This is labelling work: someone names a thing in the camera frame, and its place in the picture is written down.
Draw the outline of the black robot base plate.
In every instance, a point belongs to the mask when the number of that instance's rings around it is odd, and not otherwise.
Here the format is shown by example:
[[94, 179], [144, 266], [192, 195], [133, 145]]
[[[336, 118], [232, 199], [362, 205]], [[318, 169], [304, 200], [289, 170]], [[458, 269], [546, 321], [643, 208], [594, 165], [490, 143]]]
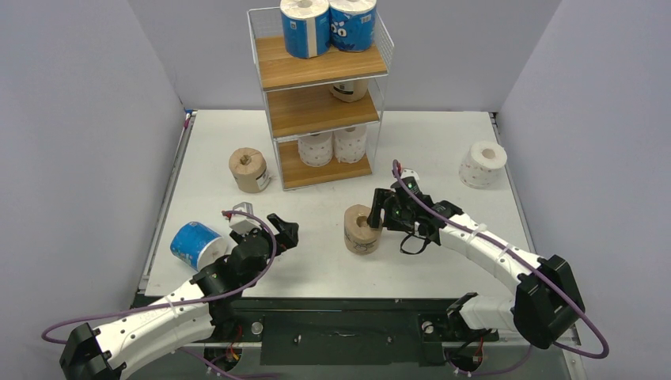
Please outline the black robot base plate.
[[452, 298], [240, 298], [232, 319], [199, 344], [209, 352], [231, 343], [258, 348], [264, 366], [444, 364], [444, 351], [470, 341], [499, 342], [449, 317]]

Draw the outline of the white wire wooden shelf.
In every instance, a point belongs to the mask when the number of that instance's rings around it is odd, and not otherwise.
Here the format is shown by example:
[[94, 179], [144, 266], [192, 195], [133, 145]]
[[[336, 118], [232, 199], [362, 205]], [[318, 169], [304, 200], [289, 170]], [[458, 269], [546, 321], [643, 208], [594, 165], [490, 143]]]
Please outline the white wire wooden shelf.
[[[279, 7], [251, 9], [247, 19], [282, 188], [294, 190], [372, 174], [394, 53], [381, 16], [376, 14], [371, 48], [345, 52], [333, 47], [311, 59], [294, 58], [286, 51]], [[335, 82], [364, 78], [369, 80], [368, 92], [359, 101], [343, 102], [329, 91]], [[332, 158], [321, 167], [301, 161], [300, 137], [362, 125], [367, 126], [367, 136], [360, 161], [348, 164]]]

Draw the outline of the white dotted roll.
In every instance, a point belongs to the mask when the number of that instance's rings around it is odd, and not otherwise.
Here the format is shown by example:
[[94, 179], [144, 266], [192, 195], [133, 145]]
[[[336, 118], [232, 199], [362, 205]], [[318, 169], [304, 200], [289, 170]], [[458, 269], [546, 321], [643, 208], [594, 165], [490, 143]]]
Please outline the white dotted roll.
[[333, 132], [334, 156], [339, 163], [359, 162], [366, 153], [367, 126], [339, 129]]
[[301, 161], [310, 167], [327, 165], [333, 158], [332, 140], [332, 132], [300, 137], [298, 139], [298, 153]]

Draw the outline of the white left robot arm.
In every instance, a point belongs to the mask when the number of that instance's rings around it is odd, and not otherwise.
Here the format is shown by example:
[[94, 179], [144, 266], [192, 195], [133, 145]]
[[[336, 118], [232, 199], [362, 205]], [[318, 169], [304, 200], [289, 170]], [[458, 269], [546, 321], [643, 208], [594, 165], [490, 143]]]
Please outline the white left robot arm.
[[265, 220], [246, 211], [223, 211], [232, 222], [231, 253], [205, 266], [177, 289], [144, 307], [106, 315], [108, 323], [89, 320], [73, 329], [59, 365], [67, 379], [126, 379], [162, 356], [192, 342], [227, 340], [236, 329], [232, 302], [254, 287], [273, 260], [299, 242], [299, 225], [276, 214]]

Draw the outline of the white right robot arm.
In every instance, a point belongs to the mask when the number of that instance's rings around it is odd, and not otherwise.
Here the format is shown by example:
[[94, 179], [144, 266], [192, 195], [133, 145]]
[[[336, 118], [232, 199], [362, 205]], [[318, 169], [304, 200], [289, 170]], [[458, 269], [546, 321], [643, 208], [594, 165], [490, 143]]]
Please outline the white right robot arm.
[[427, 244], [459, 253], [510, 291], [509, 297], [472, 292], [449, 306], [446, 327], [457, 338], [479, 330], [504, 330], [547, 349], [585, 310], [563, 258], [545, 259], [509, 245], [453, 203], [433, 202], [412, 177], [403, 185], [376, 189], [367, 222], [374, 229], [418, 234]]

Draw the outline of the brown paper roll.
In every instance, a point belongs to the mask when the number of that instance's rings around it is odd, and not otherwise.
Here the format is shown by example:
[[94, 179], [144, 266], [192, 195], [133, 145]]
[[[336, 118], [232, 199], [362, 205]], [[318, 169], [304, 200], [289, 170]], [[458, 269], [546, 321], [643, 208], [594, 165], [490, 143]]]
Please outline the brown paper roll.
[[369, 80], [367, 78], [345, 82], [335, 82], [329, 91], [336, 99], [352, 103], [361, 100], [368, 92]]

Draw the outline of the blue white roll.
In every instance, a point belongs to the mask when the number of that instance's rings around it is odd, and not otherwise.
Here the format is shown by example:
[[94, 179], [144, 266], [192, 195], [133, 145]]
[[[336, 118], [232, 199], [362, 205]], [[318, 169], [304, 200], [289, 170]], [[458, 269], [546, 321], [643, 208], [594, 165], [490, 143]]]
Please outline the blue white roll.
[[295, 58], [311, 59], [330, 46], [329, 2], [282, 0], [282, 31], [286, 51]]
[[360, 52], [374, 41], [376, 0], [331, 0], [331, 42], [340, 51]]

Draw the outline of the brown cartoon printed roll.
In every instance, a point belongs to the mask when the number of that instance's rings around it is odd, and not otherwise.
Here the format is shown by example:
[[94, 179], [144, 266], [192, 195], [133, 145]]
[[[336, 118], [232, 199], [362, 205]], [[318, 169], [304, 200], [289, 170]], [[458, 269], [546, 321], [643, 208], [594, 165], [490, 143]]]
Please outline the brown cartoon printed roll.
[[381, 240], [381, 229], [371, 227], [367, 219], [371, 209], [355, 204], [344, 213], [344, 242], [347, 249], [358, 255], [373, 253]]

